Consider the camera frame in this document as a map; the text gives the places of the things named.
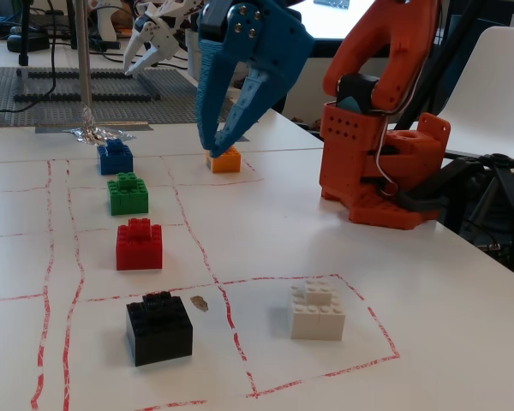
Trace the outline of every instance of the red lego brick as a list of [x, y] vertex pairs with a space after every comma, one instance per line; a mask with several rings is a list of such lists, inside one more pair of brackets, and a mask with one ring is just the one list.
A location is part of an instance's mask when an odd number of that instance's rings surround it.
[[148, 218], [130, 218], [118, 227], [117, 270], [161, 270], [162, 227]]

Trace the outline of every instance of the aluminum foil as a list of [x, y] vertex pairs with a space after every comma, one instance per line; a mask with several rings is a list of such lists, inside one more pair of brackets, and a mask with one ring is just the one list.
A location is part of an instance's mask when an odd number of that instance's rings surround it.
[[113, 130], [107, 127], [95, 125], [95, 118], [89, 107], [82, 105], [82, 127], [65, 130], [65, 133], [74, 134], [77, 140], [93, 146], [104, 146], [107, 140], [120, 139], [122, 141], [133, 140], [135, 137], [122, 130]]

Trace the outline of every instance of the chair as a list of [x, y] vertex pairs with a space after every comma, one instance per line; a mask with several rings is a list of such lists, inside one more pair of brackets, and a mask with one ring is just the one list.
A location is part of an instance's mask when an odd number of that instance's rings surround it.
[[514, 158], [514, 27], [480, 36], [439, 118], [451, 124], [448, 151]]

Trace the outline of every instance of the green lego brick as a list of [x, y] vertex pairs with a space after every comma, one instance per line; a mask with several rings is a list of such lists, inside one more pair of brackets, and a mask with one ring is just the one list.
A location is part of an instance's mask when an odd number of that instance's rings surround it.
[[138, 180], [135, 173], [119, 173], [117, 177], [119, 190], [131, 190], [137, 188]]
[[118, 174], [118, 181], [109, 181], [111, 215], [148, 213], [148, 191], [145, 182], [134, 173]]

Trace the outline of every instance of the white lego brick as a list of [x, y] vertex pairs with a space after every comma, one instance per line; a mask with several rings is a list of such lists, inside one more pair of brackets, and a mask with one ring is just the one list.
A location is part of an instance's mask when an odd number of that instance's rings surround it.
[[320, 318], [317, 306], [305, 303], [302, 289], [291, 286], [290, 304], [290, 334], [294, 339], [315, 339]]
[[333, 290], [326, 281], [305, 281], [305, 297], [307, 304], [329, 306], [332, 303]]
[[341, 341], [343, 339], [344, 320], [344, 309], [338, 299], [333, 299], [330, 306], [321, 306], [316, 332], [318, 339]]

